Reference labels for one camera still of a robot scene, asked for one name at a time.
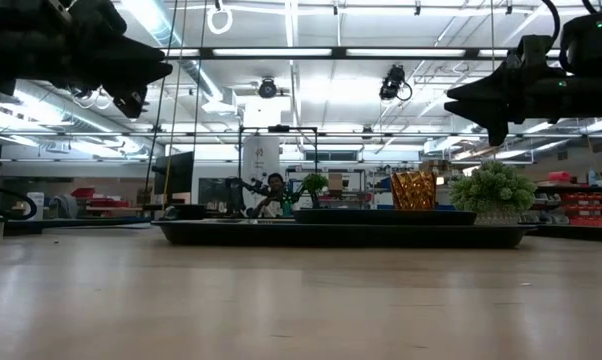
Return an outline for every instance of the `table surface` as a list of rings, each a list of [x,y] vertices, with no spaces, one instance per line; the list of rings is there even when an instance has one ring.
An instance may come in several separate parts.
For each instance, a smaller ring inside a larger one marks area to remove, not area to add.
[[[602,359],[602,243],[175,247],[156,228],[0,242],[0,359],[160,358]]]
[[[86,206],[86,211],[143,211],[140,207],[99,207]]]

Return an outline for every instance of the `green succulent plant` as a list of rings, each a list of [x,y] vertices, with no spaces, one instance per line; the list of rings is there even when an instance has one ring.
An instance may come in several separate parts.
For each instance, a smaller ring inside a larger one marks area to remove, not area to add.
[[[534,203],[536,186],[515,173],[514,168],[488,161],[452,184],[452,205],[457,210],[485,213],[521,213]]]
[[[317,193],[328,186],[328,179],[319,174],[309,174],[303,179],[303,186],[308,192]]]

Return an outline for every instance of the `computer monitor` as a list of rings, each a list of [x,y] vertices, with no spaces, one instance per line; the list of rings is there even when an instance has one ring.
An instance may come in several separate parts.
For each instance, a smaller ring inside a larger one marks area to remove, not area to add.
[[[152,171],[154,172],[154,194],[162,195],[165,190],[165,182],[168,175],[168,159],[170,159],[170,178],[166,191],[168,198],[170,199],[172,194],[191,192],[194,153],[187,152],[157,158],[156,163],[152,167]]]

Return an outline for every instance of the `person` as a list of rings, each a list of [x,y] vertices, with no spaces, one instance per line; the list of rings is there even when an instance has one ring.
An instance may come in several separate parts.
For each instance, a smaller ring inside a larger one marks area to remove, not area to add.
[[[261,200],[256,209],[254,209],[255,217],[263,215],[263,217],[274,218],[283,215],[283,208],[279,202],[285,191],[283,176],[277,173],[270,174],[268,176],[268,185],[270,186],[270,195]]]

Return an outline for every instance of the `camera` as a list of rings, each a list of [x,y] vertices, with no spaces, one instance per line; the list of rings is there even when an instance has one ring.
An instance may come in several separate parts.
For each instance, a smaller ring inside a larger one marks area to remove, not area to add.
[[[379,97],[383,101],[390,101],[395,98],[407,101],[410,97],[405,99],[399,97],[399,93],[404,86],[410,89],[410,97],[412,97],[412,88],[405,81],[405,70],[403,70],[403,65],[392,65],[392,68],[388,71],[388,75],[383,78],[383,85],[381,85]]]
[[[261,86],[259,86],[259,96],[263,99],[272,99],[277,96],[277,86],[274,84],[274,79],[263,79]]]

